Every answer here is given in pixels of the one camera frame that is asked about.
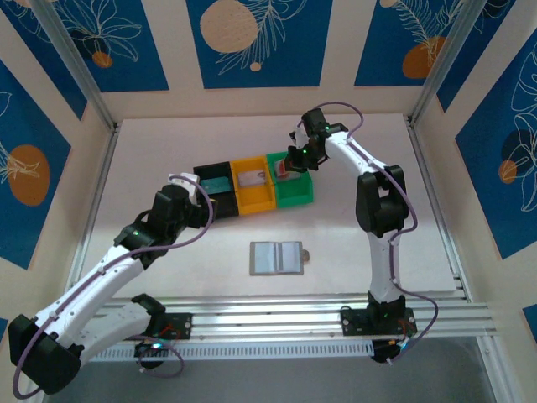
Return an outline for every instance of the orange circle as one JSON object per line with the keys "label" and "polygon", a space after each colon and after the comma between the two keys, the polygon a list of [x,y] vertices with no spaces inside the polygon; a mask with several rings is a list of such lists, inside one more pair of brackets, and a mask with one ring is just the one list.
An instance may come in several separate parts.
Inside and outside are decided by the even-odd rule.
{"label": "orange circle", "polygon": [[509,185],[517,179],[517,165],[512,160],[505,160],[498,170],[500,180]]}
{"label": "orange circle", "polygon": [[110,57],[110,55],[104,52],[100,52],[100,51],[95,52],[93,56],[91,57],[91,59],[93,60],[93,63],[95,63],[102,69],[107,69],[109,67],[112,67],[113,65],[112,57]]}
{"label": "orange circle", "polygon": [[201,16],[201,36],[220,53],[245,50],[258,37],[255,16],[238,0],[217,0]]}
{"label": "orange circle", "polygon": [[443,36],[435,36],[427,42],[417,44],[404,57],[403,74],[408,78],[427,78],[445,42]]}
{"label": "orange circle", "polygon": [[49,191],[50,168],[47,157],[33,145],[19,145],[8,157],[9,187],[15,198],[26,206],[43,202]]}

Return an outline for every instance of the teal object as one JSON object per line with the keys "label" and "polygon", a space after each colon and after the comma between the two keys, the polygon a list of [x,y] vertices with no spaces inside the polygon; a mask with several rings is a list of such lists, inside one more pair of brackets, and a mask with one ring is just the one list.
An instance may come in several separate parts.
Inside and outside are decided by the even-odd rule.
{"label": "teal object", "polygon": [[202,179],[200,181],[201,187],[205,189],[208,195],[216,195],[217,193],[225,193],[232,191],[232,184],[229,183],[229,179],[225,176],[212,179]]}
{"label": "teal object", "polygon": [[309,172],[300,175],[298,179],[277,181],[274,173],[274,162],[287,156],[287,153],[268,154],[267,161],[274,183],[276,204],[278,208],[295,207],[313,202],[313,181]]}

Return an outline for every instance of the small box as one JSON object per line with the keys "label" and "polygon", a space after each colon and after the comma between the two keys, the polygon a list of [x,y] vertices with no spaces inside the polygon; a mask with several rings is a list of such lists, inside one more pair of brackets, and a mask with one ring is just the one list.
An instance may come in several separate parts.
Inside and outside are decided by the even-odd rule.
{"label": "small box", "polygon": [[[222,178],[227,178],[229,185],[224,186],[224,183],[219,183],[220,190],[224,187],[229,189],[228,191],[217,191],[209,196],[211,199],[216,200],[216,216],[215,219],[236,217],[238,216],[237,197],[235,195],[235,185],[233,184],[232,168],[229,162],[221,162],[219,164],[196,166],[194,174],[200,177],[200,183],[203,181],[210,181],[217,179],[218,182],[222,181]],[[205,204],[205,199],[198,192],[198,203]]]}
{"label": "small box", "polygon": [[[274,185],[270,175],[269,165],[264,156],[246,158],[244,160],[231,161],[233,185],[237,196],[238,211],[240,215],[252,214],[255,212],[266,212],[276,208],[276,195]],[[238,174],[253,170],[263,170],[265,183],[261,186],[240,187],[238,185]]]}
{"label": "small box", "polygon": [[303,204],[312,203],[313,196],[313,181],[311,180],[310,172],[305,172],[298,179],[289,181],[277,181],[274,173],[274,162],[281,160],[287,156],[287,153],[276,153],[267,155],[268,167],[270,175],[274,181],[274,189],[278,208],[294,207]]}

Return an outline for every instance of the purple cable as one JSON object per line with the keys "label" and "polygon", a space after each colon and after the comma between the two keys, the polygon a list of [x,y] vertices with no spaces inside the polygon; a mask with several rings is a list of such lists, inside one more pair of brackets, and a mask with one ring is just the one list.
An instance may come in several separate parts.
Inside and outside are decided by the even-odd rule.
{"label": "purple cable", "polygon": [[[147,370],[144,370],[145,374],[149,376],[153,376],[154,378],[170,379],[170,378],[174,378],[176,376],[181,375],[181,373],[183,372],[183,369],[185,369],[185,361],[183,360],[183,357],[181,357],[181,354],[179,353],[179,351],[177,351],[174,348],[172,343],[168,343],[165,340],[161,340],[159,338],[152,338],[149,336],[132,336],[128,339],[129,340],[149,340],[154,343],[160,343],[163,346],[165,346],[169,351],[171,351],[173,354],[175,354],[175,356],[179,359],[180,364],[181,364],[180,368],[177,371],[175,371],[173,374],[160,374],[157,372],[148,372]],[[143,357],[143,353],[141,353],[140,357],[138,358],[138,365],[140,366],[142,365],[142,357]]]}
{"label": "purple cable", "polygon": [[[203,198],[205,199],[205,201],[207,203],[207,206],[209,208],[209,219],[207,220],[206,226],[200,231],[200,233],[198,233],[195,237],[193,237],[192,239],[189,239],[188,241],[184,241],[182,243],[178,243],[178,244],[175,244],[175,245],[151,246],[151,247],[147,247],[147,248],[140,248],[140,249],[135,249],[133,251],[130,251],[130,252],[126,253],[126,254],[122,254],[121,256],[119,256],[118,258],[112,260],[108,264],[105,264],[103,266],[103,268],[102,268],[104,270],[104,272],[110,270],[110,268],[113,267],[115,264],[117,264],[117,263],[119,263],[119,262],[121,262],[121,261],[123,261],[125,259],[132,258],[135,254],[142,254],[142,253],[146,253],[146,252],[157,252],[157,251],[163,251],[163,250],[169,250],[169,249],[182,248],[183,246],[190,245],[191,243],[194,243],[195,241],[200,239],[203,235],[205,235],[205,233],[207,232],[207,230],[209,229],[209,227],[212,224],[213,211],[212,211],[211,198],[209,197],[209,195],[207,194],[205,189],[203,189],[203,187],[201,187],[198,183],[196,183],[195,181],[193,181],[190,178],[186,178],[186,177],[181,176],[181,175],[172,175],[169,179],[170,180],[172,180],[172,179],[180,179],[180,180],[186,181],[186,182],[190,183],[191,185],[195,186],[196,189],[203,195]],[[18,389],[18,382],[20,380],[20,375],[21,375],[22,370],[23,370],[24,362],[26,361],[26,358],[28,357],[29,352],[34,347],[34,345],[37,342],[37,340],[39,339],[39,337],[44,333],[46,328],[48,326],[50,326],[50,324],[53,321],[56,320],[56,317],[83,290],[85,290],[93,281],[95,281],[95,279],[97,279],[101,275],[102,274],[100,272],[96,272],[94,275],[90,276],[86,281],[84,281],[84,283],[82,283],[82,285],[80,285],[67,299],[65,299],[65,301],[62,304],[60,304],[60,306],[58,306],[58,308],[54,311],[54,314],[52,312],[50,313],[49,318],[46,321],[44,321],[43,326],[41,326],[38,329],[38,331],[34,334],[34,336],[30,339],[29,343],[27,344],[26,348],[24,349],[23,353],[21,354],[20,359],[18,360],[17,368],[15,369],[15,375],[13,376],[13,394],[17,399],[19,399],[19,400],[29,399],[30,397],[32,397],[34,395],[37,395],[41,391],[41,388],[38,388],[38,389],[28,393],[27,395],[23,395],[23,394],[20,393],[20,390]]]}
{"label": "purple cable", "polygon": [[[350,103],[346,103],[346,102],[341,102],[341,101],[331,101],[331,102],[323,102],[322,104],[320,105],[317,105],[316,107],[324,107],[325,105],[342,105],[344,107],[349,107],[351,108],[354,112],[356,112],[358,114],[358,116],[360,117],[360,123],[354,127],[347,135],[347,143],[348,145],[358,154],[360,155],[364,160],[368,161],[368,164],[370,166],[372,166],[374,169],[378,170],[378,172],[380,172],[381,174],[383,174],[386,179],[388,179],[391,184],[395,187],[395,189],[397,190],[397,192],[401,195],[401,197],[403,197],[403,200],[404,202],[406,203],[406,205],[409,207],[409,211],[410,211],[410,215],[412,216],[412,226],[410,228],[406,228],[406,229],[401,229],[400,231],[396,232],[393,237],[390,239],[390,246],[389,246],[389,270],[390,270],[390,277],[391,277],[391,281],[394,281],[395,280],[395,253],[394,253],[394,246],[393,246],[393,243],[395,241],[395,239],[397,239],[398,237],[400,237],[401,235],[403,235],[404,233],[411,233],[412,231],[414,231],[417,227],[418,227],[418,216],[416,214],[416,211],[414,209],[414,207],[412,206],[412,203],[410,202],[410,199],[409,197],[407,196],[406,192],[403,190],[403,188],[399,185],[399,183],[397,183],[397,181],[388,173],[386,172],[386,170],[384,170],[382,167],[378,166],[377,164],[375,164],[374,162],[372,161],[369,161],[369,158],[357,147],[355,146],[353,143],[351,143],[351,138],[352,138],[352,135],[358,130],[360,129],[360,127],[363,125],[363,114],[362,112],[357,108],[355,107],[354,105],[351,105]],[[420,333],[420,335],[414,340],[414,342],[408,347],[406,348],[405,350],[403,350],[403,352],[401,352],[400,355],[398,355],[397,357],[395,357],[394,359],[392,359],[392,361],[395,361],[396,359],[399,359],[401,357],[401,355],[403,355],[404,352],[407,352],[409,351],[419,340],[421,340],[423,338],[423,336],[433,327],[433,325],[435,324],[436,322],[436,319],[438,318],[438,311],[439,311],[439,307],[438,307],[438,304],[436,303],[435,300],[433,300],[432,298],[429,298],[428,296],[422,296],[421,294],[418,294],[418,293],[415,293],[415,292],[411,292],[411,291],[407,291],[405,290],[403,287],[401,287],[399,284],[397,283],[394,283],[395,285],[395,288],[397,288],[399,291],[401,291],[403,294],[407,294],[409,296],[413,296],[415,298],[420,298],[421,300],[424,300],[424,301],[428,301],[430,302],[433,307],[435,308],[435,314],[433,315],[432,319],[430,320],[429,324],[425,327],[425,329]]]}

